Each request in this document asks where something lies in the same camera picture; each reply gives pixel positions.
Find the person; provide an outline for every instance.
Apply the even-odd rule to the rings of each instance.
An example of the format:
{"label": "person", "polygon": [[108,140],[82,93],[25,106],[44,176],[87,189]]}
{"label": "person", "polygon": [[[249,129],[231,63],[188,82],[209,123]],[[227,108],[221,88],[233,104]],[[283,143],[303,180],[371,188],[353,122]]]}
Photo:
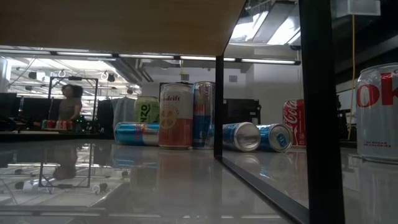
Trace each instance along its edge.
{"label": "person", "polygon": [[60,103],[58,120],[69,121],[78,119],[81,111],[83,88],[78,85],[67,84],[62,87],[62,94],[66,99]]}

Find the dark hair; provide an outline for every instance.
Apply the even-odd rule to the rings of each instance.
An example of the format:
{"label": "dark hair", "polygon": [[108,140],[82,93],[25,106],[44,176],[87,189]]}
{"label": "dark hair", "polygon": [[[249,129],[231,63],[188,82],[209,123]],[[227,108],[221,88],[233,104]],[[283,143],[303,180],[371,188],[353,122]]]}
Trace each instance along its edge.
{"label": "dark hair", "polygon": [[62,86],[62,91],[64,89],[66,89],[66,87],[72,88],[74,98],[81,98],[81,96],[83,96],[83,88],[81,86],[67,84],[67,85]]}

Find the diet coke can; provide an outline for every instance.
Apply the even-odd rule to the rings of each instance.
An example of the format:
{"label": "diet coke can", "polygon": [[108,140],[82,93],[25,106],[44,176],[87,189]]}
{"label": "diet coke can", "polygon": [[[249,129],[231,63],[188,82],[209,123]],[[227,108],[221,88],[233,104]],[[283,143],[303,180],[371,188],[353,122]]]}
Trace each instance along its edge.
{"label": "diet coke can", "polygon": [[190,86],[166,84],[160,94],[159,146],[188,149],[192,146],[193,95]]}
{"label": "diet coke can", "polygon": [[292,146],[305,146],[304,100],[285,102],[283,123],[293,134]]}
{"label": "diet coke can", "polygon": [[398,160],[398,63],[365,69],[356,84],[358,153]]}

